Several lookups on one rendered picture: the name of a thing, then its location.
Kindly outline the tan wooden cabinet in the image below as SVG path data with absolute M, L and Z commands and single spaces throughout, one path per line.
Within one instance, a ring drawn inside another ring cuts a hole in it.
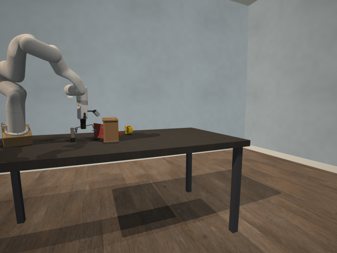
M 102 118 L 103 124 L 94 123 L 94 137 L 104 139 L 104 142 L 119 142 L 118 119 Z

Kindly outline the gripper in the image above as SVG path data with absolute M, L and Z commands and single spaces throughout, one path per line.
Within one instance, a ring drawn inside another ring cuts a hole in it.
M 77 105 L 77 118 L 80 119 L 81 129 L 86 129 L 87 105 Z

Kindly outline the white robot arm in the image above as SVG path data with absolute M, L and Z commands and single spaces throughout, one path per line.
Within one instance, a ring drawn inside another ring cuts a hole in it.
M 70 80 L 73 85 L 67 85 L 64 92 L 76 96 L 77 105 L 88 105 L 87 87 L 81 78 L 69 69 L 60 50 L 54 45 L 47 45 L 37 40 L 33 35 L 22 34 L 12 39 L 8 46 L 7 61 L 0 62 L 0 93 L 5 95 L 7 123 L 1 122 L 6 134 L 20 136 L 28 132 L 25 126 L 25 101 L 27 92 L 16 82 L 25 78 L 26 54 L 46 60 L 54 72 Z

